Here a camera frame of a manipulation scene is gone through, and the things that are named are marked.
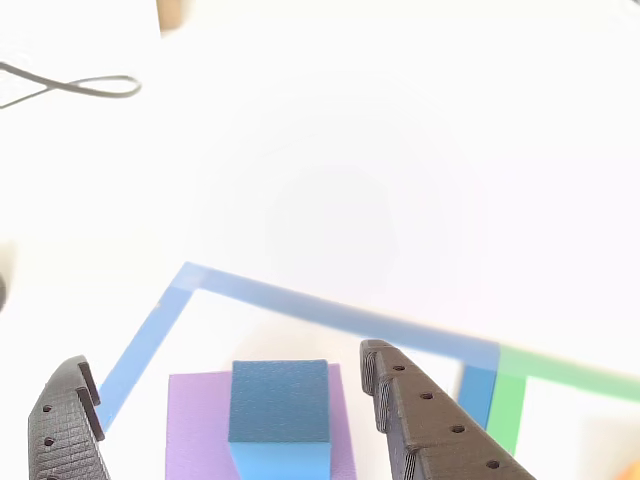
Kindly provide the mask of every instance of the black cable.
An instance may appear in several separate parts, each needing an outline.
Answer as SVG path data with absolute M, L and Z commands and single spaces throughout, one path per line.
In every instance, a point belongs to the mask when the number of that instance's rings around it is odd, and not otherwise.
M 0 62 L 0 70 L 4 70 L 13 75 L 17 75 L 18 77 L 22 77 L 25 80 L 30 80 L 35 83 L 39 83 L 40 85 L 44 85 L 46 88 L 44 90 L 40 90 L 39 92 L 32 93 L 30 95 L 26 95 L 12 102 L 6 103 L 4 105 L 0 105 L 0 110 L 11 107 L 18 103 L 24 102 L 29 98 L 37 97 L 38 95 L 42 95 L 43 93 L 50 92 L 51 90 L 64 90 L 65 92 L 78 93 L 81 95 L 89 95 L 92 97 L 102 97 L 102 98 L 127 98 L 132 97 L 137 94 L 142 88 L 142 84 L 133 77 L 129 75 L 107 75 L 104 77 L 92 77 L 92 78 L 83 78 L 81 80 L 74 80 L 73 82 L 57 82 L 55 80 L 51 80 L 49 78 L 41 77 L 39 75 L 35 75 L 31 72 L 27 72 L 26 70 L 22 70 L 20 68 L 14 67 L 13 65 L 9 65 L 8 63 Z M 107 90 L 97 90 L 94 88 L 80 87 L 79 85 L 83 83 L 89 82 L 103 82 L 103 81 L 125 81 L 132 83 L 134 87 L 131 90 L 127 90 L 124 92 L 110 92 Z

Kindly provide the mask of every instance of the blue tape line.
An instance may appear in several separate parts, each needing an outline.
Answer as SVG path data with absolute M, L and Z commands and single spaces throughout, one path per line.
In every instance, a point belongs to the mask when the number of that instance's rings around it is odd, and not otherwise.
M 182 266 L 169 286 L 195 292 L 200 288 L 207 276 L 209 276 L 207 267 L 187 262 Z
M 219 270 L 209 269 L 201 288 L 356 335 L 457 358 L 478 368 L 495 370 L 500 359 L 500 347 L 494 342 L 416 325 Z
M 458 403 L 478 424 L 487 429 L 489 412 L 496 383 L 496 370 L 465 365 L 458 393 Z
M 158 347 L 191 299 L 193 292 L 169 287 L 100 387 L 101 403 L 96 407 L 106 432 L 138 383 Z
M 193 291 L 229 298 L 339 330 L 453 357 L 467 364 L 460 403 L 481 425 L 491 404 L 500 348 L 497 343 L 453 334 L 287 290 L 230 273 L 185 263 L 100 388 L 98 416 L 108 430 Z

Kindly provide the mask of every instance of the green tape line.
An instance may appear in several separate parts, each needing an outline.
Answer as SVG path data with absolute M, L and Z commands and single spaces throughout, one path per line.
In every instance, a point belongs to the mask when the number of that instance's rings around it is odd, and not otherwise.
M 493 387 L 487 432 L 511 455 L 516 453 L 526 384 L 524 377 L 498 373 Z
M 501 347 L 487 431 L 515 454 L 528 377 L 640 403 L 640 379 L 577 365 L 510 347 Z

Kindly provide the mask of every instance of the blue foam block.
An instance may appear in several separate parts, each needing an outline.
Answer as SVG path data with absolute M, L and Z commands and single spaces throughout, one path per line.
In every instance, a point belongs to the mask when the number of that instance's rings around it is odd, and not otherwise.
M 243 480 L 329 480 L 327 362 L 234 362 L 229 444 Z

